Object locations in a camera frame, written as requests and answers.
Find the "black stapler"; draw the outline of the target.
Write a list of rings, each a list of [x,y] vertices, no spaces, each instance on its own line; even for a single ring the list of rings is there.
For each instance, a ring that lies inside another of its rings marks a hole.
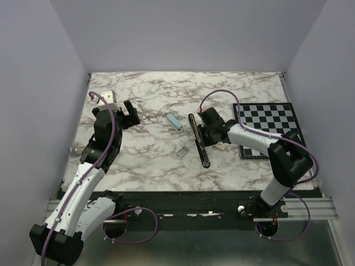
[[[210,163],[209,157],[207,155],[207,152],[205,150],[202,138],[200,136],[200,131],[199,131],[198,126],[196,124],[195,117],[193,114],[188,114],[188,119],[189,119],[190,126],[191,126],[191,128],[194,132],[194,135],[195,135],[195,144],[196,144],[196,148],[199,153],[199,156],[200,156],[202,166],[204,168],[209,168],[211,166],[211,163]]]

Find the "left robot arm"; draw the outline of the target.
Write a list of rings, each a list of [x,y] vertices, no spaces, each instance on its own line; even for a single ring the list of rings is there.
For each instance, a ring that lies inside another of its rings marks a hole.
[[[119,154],[123,130],[140,124],[136,108],[129,100],[128,111],[111,103],[110,108],[98,106],[92,110],[96,121],[94,133],[82,152],[75,177],[59,205],[42,225],[34,224],[29,237],[35,252],[42,259],[62,265],[73,265],[84,247],[84,240],[108,216],[119,218],[123,205],[112,192],[105,192],[87,213],[83,210],[93,190],[106,175]]]

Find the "light blue stapler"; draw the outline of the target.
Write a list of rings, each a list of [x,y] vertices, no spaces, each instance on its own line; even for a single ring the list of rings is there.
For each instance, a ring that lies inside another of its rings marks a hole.
[[[183,125],[182,123],[173,115],[173,114],[168,114],[166,116],[166,119],[168,121],[168,123],[177,131],[177,132],[181,132]]]

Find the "small cardboard staple box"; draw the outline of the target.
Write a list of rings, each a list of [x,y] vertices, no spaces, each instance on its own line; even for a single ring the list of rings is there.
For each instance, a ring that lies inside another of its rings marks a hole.
[[[226,148],[226,144],[219,142],[219,143],[215,144],[214,147],[223,151]]]

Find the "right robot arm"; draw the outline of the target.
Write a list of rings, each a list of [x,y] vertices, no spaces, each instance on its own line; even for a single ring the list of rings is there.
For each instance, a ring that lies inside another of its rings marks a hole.
[[[214,108],[199,113],[202,141],[206,146],[219,142],[241,145],[267,156],[273,173],[272,180],[255,203],[256,213],[268,217],[275,204],[313,167],[313,160],[297,134],[274,134],[256,130],[236,120],[224,121]]]

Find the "staple tray with staples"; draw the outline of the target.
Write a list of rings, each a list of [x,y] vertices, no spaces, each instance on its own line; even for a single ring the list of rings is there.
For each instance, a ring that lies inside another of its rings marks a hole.
[[[189,149],[188,149],[186,146],[184,146],[184,147],[182,147],[182,148],[177,152],[177,155],[178,155],[179,158],[182,158],[182,157],[184,157],[188,152],[189,152]]]

